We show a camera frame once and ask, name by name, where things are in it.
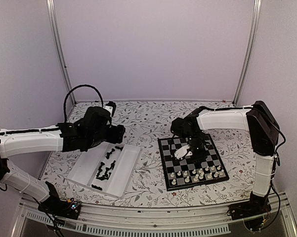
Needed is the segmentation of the white bishop piece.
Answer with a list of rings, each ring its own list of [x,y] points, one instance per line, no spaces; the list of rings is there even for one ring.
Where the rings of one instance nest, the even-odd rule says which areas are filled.
[[[194,177],[193,177],[193,182],[198,182],[199,181],[199,175],[196,174]]]

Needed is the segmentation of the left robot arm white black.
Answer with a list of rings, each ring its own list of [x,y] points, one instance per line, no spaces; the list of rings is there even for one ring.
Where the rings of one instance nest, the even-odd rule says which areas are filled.
[[[0,129],[0,183],[44,203],[52,214],[60,214],[64,207],[55,187],[18,168],[9,157],[37,152],[86,152],[102,142],[119,144],[126,129],[123,125],[112,124],[114,111],[113,106],[89,107],[74,123],[65,121],[43,128]]]

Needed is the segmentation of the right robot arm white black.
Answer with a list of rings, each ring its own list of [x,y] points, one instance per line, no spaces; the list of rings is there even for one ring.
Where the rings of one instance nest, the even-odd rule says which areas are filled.
[[[201,106],[186,117],[172,121],[171,133],[188,139],[188,144],[174,153],[175,158],[199,155],[205,149],[205,131],[211,129],[236,129],[249,133],[256,159],[252,190],[255,197],[246,203],[245,209],[249,215],[257,215],[264,209],[262,197],[268,195],[276,166],[280,164],[278,148],[281,144],[278,141],[284,134],[279,124],[263,101],[235,108]]]

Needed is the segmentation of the pile of black chess pieces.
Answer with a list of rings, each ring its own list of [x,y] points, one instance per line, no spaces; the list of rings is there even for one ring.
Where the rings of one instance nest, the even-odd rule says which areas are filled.
[[[123,146],[115,145],[106,149],[104,152],[103,158],[101,158],[100,163],[98,164],[95,170],[95,176],[91,182],[91,187],[100,191],[103,191],[107,185],[112,172],[117,164],[119,156],[123,150]]]

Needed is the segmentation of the floral patterned table mat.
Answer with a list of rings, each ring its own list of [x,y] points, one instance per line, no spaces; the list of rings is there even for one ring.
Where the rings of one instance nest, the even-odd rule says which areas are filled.
[[[219,204],[248,199],[254,184],[255,158],[250,135],[243,130],[210,130],[210,135],[229,176],[228,181],[167,191],[158,139],[171,137],[170,125],[201,102],[120,101],[114,124],[126,128],[124,143],[141,148],[123,198],[106,196],[77,185],[68,175],[80,157],[79,152],[52,153],[41,179],[52,183],[61,198],[85,203],[127,207],[185,207]]]

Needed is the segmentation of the clear plastic piece tray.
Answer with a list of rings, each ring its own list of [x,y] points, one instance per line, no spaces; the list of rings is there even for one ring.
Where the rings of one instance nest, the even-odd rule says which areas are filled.
[[[122,199],[141,148],[103,142],[83,152],[67,179],[91,191]]]

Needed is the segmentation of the black grey chessboard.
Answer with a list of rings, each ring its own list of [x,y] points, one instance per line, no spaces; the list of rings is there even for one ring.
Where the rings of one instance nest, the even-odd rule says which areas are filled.
[[[165,176],[165,183],[167,187],[167,191],[175,191],[180,189],[187,189],[192,188],[194,186],[200,186],[200,185],[209,185],[219,182],[224,182],[229,180],[228,173],[224,167],[224,164],[222,162],[222,159],[219,155],[219,152],[209,134],[206,134],[206,142],[208,142],[210,145],[206,148],[206,157],[199,159],[197,161],[193,161],[190,157],[186,157],[184,159],[178,160],[174,157],[175,151],[177,151],[182,146],[187,145],[187,138],[178,138],[178,137],[172,137],[172,138],[163,138],[158,139],[158,145],[161,155],[161,161]],[[215,166],[215,171],[211,171],[211,167]],[[224,176],[220,177],[219,172],[221,170],[217,170],[216,167],[221,165],[221,170],[224,170]],[[193,182],[193,177],[196,174],[193,174],[192,171],[196,169],[198,174],[198,169],[202,169],[204,173],[204,178],[202,180],[199,180],[198,182]],[[177,176],[177,173],[181,171],[182,175]],[[187,176],[183,176],[183,172],[188,171]],[[176,179],[176,185],[172,185],[171,182],[173,179],[170,178],[170,174],[174,172],[175,177],[173,179]],[[218,173],[218,177],[214,178],[214,173]],[[212,179],[207,180],[207,174],[212,173]],[[186,177],[190,178],[189,183],[185,183],[184,179]]]

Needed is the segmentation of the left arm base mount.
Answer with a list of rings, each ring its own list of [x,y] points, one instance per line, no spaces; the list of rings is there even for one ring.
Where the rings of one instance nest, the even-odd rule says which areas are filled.
[[[80,200],[74,198],[61,200],[56,197],[49,197],[47,200],[40,202],[38,210],[51,215],[77,220],[81,211]]]

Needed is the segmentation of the front aluminium rail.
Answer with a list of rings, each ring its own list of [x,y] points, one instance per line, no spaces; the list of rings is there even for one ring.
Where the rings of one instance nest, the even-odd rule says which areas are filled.
[[[297,237],[297,224],[284,192],[269,195],[271,211],[255,231],[259,216],[233,219],[229,204],[139,208],[83,204],[77,220],[53,218],[23,197],[14,237]]]

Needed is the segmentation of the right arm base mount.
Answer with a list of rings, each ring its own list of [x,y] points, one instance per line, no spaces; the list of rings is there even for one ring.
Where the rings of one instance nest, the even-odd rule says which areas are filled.
[[[259,197],[251,193],[248,201],[229,205],[226,214],[232,220],[251,217],[251,219],[244,221],[245,227],[249,231],[257,232],[264,227],[270,211],[271,206],[267,196]]]

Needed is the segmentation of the right aluminium frame post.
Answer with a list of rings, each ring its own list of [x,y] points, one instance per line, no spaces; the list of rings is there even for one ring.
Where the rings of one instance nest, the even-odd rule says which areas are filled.
[[[246,47],[245,52],[245,58],[243,61],[243,65],[240,72],[240,77],[237,83],[236,91],[233,97],[233,104],[238,105],[240,101],[240,97],[244,88],[246,76],[248,73],[251,55],[254,49],[254,43],[255,38],[257,34],[257,29],[259,25],[259,18],[260,18],[260,11],[261,11],[261,0],[254,0],[254,6],[253,6],[253,14],[252,14],[252,20],[251,20],[251,26],[250,26],[250,33],[249,33],[249,39]]]

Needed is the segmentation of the aluminium frame post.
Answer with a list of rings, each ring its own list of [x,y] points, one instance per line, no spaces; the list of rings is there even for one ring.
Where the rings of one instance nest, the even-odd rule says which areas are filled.
[[[250,26],[250,33],[249,33],[249,39],[246,47],[245,52],[245,58],[243,61],[243,65],[240,72],[240,77],[237,83],[236,91],[233,97],[233,104],[238,105],[240,101],[240,97],[244,88],[246,76],[248,73],[251,55],[254,49],[254,43],[255,38],[257,34],[257,29],[259,25],[259,18],[260,18],[260,11],[261,11],[261,0],[254,0],[254,6],[253,6],[253,14],[252,14],[252,20],[251,20],[251,26]]]
[[[61,39],[60,39],[59,30],[58,30],[54,1],[46,0],[46,6],[47,6],[50,27],[51,27],[51,31],[52,31],[52,35],[55,43],[56,53],[57,53],[58,61],[61,68],[61,73],[65,84],[65,89],[67,92],[69,92],[72,89],[72,85],[70,82],[67,65],[65,62],[65,57],[64,57],[64,53],[61,45]]]

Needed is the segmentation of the left aluminium frame post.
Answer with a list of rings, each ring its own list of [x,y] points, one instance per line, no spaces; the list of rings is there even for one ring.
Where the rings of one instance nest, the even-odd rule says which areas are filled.
[[[52,35],[55,43],[56,53],[57,53],[58,61],[61,68],[61,73],[65,84],[65,89],[67,92],[69,92],[72,89],[72,85],[70,82],[67,65],[65,62],[65,57],[64,57],[64,53],[61,45],[61,39],[60,39],[59,30],[58,30],[54,1],[46,0],[46,6],[47,6],[50,27],[51,27],[51,31],[52,31]]]

